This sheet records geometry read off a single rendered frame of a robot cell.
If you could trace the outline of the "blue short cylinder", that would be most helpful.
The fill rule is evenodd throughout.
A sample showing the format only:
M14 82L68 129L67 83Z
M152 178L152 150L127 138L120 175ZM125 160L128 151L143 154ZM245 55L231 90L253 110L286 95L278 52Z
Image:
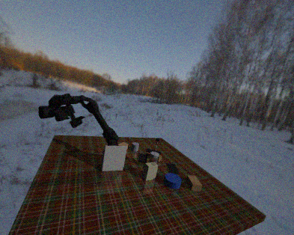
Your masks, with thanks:
M165 175L164 184L172 189L180 188L181 182L182 179L176 174L168 173Z

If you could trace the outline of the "glass french press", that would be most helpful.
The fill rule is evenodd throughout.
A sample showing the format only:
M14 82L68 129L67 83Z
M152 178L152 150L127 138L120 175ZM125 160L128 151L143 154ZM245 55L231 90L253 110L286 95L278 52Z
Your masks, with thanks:
M158 143L159 138L157 138L156 141ZM159 154L156 151L155 152L151 152L150 154L146 153L144 164L147 161L147 155L150 156L149 162L155 162L157 164L157 161L158 161L158 158L159 158Z

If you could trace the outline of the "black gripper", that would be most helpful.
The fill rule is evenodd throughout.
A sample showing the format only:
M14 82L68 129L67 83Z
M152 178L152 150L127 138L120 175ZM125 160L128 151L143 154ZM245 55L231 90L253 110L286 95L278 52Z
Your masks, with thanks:
M64 104L66 106L61 106L61 110L65 110L67 109L65 112L66 116L71 118L70 124L73 128L78 127L80 124L82 124L82 118L84 118L83 116L79 116L78 118L75 117L74 113L75 110L73 108L73 105L71 104L77 104L79 103L78 101L74 100L73 97L68 93L68 94L63 94L60 95L58 97L58 100L60 102L60 104Z

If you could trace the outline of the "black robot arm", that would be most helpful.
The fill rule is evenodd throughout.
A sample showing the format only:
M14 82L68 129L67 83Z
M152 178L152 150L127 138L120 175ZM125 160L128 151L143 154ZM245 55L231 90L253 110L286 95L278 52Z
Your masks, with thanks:
M39 117L41 119L44 118L53 118L55 116L56 121L63 121L66 119L70 119L70 117L67 117L65 112L61 110L61 106L58 97L60 95L53 95L49 100L48 106L40 106L39 107ZM72 96L74 100L81 103L82 107L87 109L91 114L94 115L97 122L101 126L103 130L103 136L106 139L106 142L108 143L108 146L118 146L117 140L119 140L119 137L117 136L116 132L108 126L108 124L105 122L104 118L99 112L99 106L97 105L97 102L92 100L91 98L85 97L83 95L81 96ZM83 101L87 101L89 103L85 104Z

